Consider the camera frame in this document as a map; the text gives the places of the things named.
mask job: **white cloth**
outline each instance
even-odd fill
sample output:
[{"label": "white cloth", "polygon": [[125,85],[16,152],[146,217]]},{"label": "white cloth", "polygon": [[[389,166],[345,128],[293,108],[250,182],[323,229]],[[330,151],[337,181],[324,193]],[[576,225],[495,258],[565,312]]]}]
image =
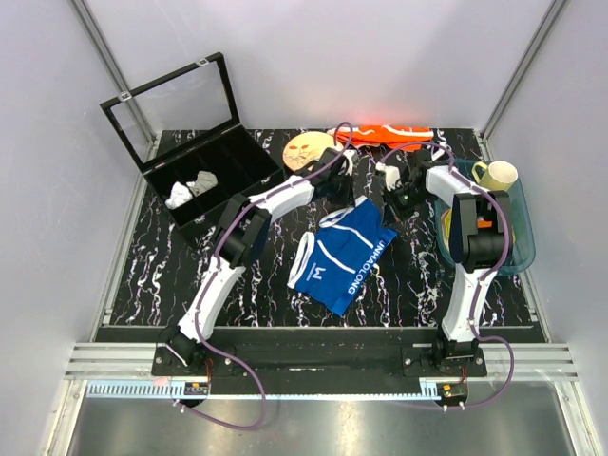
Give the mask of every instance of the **white cloth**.
[{"label": "white cloth", "polygon": [[188,190],[188,187],[179,182],[175,182],[173,184],[173,188],[171,188],[171,195],[169,196],[169,199],[167,199],[164,203],[169,209],[177,209],[191,199],[192,194]]}]

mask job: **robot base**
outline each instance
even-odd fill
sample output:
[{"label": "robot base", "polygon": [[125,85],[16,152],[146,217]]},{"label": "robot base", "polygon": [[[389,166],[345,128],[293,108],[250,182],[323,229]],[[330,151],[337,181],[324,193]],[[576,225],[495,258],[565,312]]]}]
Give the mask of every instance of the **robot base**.
[{"label": "robot base", "polygon": [[406,377],[486,377],[484,351],[477,340],[446,341],[443,332],[432,347],[406,347],[401,350]]},{"label": "robot base", "polygon": [[[152,375],[203,376],[208,373],[208,369],[217,377],[229,377],[233,374],[233,363],[230,360],[206,350],[201,344],[180,334],[176,328],[167,330],[171,331],[165,333],[163,344],[158,345],[154,351]],[[230,354],[235,354],[236,351],[233,345],[227,343],[217,344],[217,347]]]}]

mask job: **black platform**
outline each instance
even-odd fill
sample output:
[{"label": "black platform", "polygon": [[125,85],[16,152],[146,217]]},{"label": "black platform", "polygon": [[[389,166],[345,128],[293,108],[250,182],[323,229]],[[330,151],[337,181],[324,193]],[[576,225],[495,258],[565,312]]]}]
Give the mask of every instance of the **black platform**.
[{"label": "black platform", "polygon": [[[303,131],[253,130],[251,134],[280,162],[284,145]],[[457,157],[482,157],[473,130],[441,131]],[[435,141],[438,134],[439,130],[435,130]],[[176,132],[173,136],[179,141],[187,135]],[[373,165],[386,152],[385,147],[363,148],[355,175],[355,196],[366,195],[379,208],[381,182],[373,175]],[[407,158],[395,154],[394,159],[402,162]],[[320,201],[293,211],[271,227],[262,258],[238,281],[219,314],[217,326],[437,327],[447,310],[454,270],[444,262],[437,247],[432,211],[429,203],[397,227],[399,236],[382,255],[343,317],[286,286],[300,237],[316,230],[328,208]],[[212,247],[210,239],[211,234],[201,237],[197,249],[190,248],[163,203],[146,190],[110,324],[99,329],[97,340],[149,341],[156,333],[149,331],[150,327],[177,323],[200,285]],[[482,328],[485,327],[511,328],[511,333],[523,334],[523,339],[516,337],[519,341],[542,340],[540,329],[530,318],[517,275],[493,281],[482,315]]]}]

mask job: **yellow mug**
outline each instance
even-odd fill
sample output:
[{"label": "yellow mug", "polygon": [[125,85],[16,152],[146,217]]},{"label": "yellow mug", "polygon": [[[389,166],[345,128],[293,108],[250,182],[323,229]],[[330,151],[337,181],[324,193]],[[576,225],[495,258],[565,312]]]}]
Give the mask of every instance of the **yellow mug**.
[{"label": "yellow mug", "polygon": [[[477,168],[482,168],[484,173],[479,176]],[[517,168],[507,161],[497,160],[491,164],[485,164],[483,161],[477,161],[473,165],[471,174],[475,181],[482,187],[488,190],[504,190],[505,192],[511,188],[517,178]]]}]

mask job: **white wall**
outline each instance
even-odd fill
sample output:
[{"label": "white wall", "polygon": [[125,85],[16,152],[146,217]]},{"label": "white wall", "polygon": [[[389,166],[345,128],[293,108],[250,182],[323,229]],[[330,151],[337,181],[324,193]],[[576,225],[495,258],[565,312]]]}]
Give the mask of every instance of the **white wall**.
[{"label": "white wall", "polygon": [[92,329],[137,170],[67,1],[1,2],[0,62],[0,454],[30,455]]},{"label": "white wall", "polygon": [[222,51],[243,124],[484,126],[549,0],[87,0],[131,86]]},{"label": "white wall", "polygon": [[608,447],[608,3],[570,2],[490,145],[513,162],[537,245],[549,328],[570,346]]}]

